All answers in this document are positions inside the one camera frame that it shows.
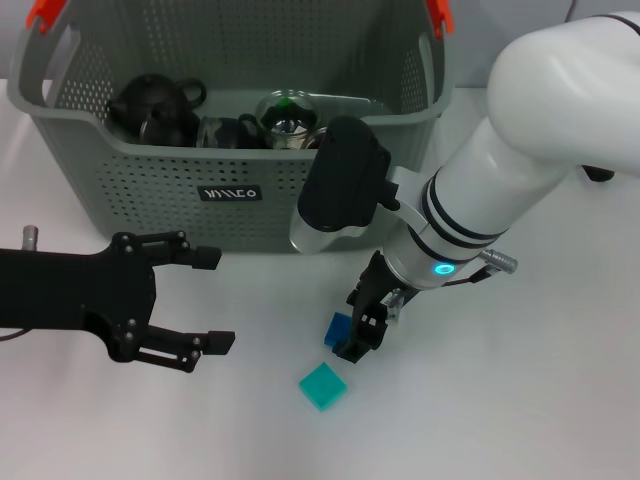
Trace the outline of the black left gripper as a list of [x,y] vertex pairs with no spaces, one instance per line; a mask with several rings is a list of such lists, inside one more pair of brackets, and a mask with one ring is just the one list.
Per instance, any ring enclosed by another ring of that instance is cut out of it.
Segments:
[[185,373],[203,356],[227,355],[233,331],[182,333],[149,326],[152,267],[215,270],[222,251],[193,247],[182,230],[116,234],[88,255],[0,249],[0,328],[85,331],[119,363],[140,361]]

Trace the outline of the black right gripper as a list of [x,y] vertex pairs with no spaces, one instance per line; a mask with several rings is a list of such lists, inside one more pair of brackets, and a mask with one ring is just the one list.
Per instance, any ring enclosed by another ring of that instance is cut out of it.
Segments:
[[357,363],[381,345],[386,321],[415,297],[415,289],[399,280],[380,251],[375,251],[347,297],[353,307],[349,333],[335,345],[335,355]]

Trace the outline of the blue square toy block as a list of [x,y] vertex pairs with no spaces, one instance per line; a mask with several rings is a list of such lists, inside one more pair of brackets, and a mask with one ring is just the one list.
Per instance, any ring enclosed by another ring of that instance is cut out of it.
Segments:
[[350,316],[335,312],[324,336],[324,344],[335,347],[350,335],[352,319]]

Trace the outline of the glass teacup black sleeve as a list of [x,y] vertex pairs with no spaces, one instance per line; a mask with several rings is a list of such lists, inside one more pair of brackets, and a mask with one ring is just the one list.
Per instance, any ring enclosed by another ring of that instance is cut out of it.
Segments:
[[[283,97],[295,103],[288,108],[276,104]],[[255,111],[258,126],[267,145],[275,150],[300,149],[320,125],[320,111],[310,94],[300,90],[276,90],[258,103]]]
[[141,144],[165,147],[193,147],[200,127],[200,118],[193,112],[185,116],[167,117],[151,112],[143,121],[138,140]]
[[238,118],[203,117],[195,146],[218,149],[259,149],[263,140],[256,118],[242,114]]

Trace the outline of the teal square toy block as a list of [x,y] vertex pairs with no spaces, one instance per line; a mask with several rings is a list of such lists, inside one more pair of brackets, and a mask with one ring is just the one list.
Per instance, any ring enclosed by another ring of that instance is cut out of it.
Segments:
[[326,363],[300,380],[298,386],[319,411],[329,408],[347,392],[346,383]]

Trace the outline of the grey perforated storage basket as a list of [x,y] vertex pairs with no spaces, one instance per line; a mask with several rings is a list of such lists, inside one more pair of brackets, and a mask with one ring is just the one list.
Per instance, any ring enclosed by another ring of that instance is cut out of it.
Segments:
[[47,34],[24,26],[7,90],[101,233],[287,252],[311,151],[146,146],[107,101],[144,74],[202,81],[201,117],[300,90],[322,123],[360,118],[417,170],[450,100],[452,35],[434,36],[424,0],[67,0]]

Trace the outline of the black clay teapot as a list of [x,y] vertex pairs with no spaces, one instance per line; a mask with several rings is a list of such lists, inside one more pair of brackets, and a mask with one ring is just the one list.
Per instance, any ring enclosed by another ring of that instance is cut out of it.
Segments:
[[198,79],[173,81],[165,75],[145,74],[131,80],[106,106],[111,122],[139,142],[140,127],[151,112],[158,111],[167,117],[185,116],[195,113],[206,97],[206,86]]

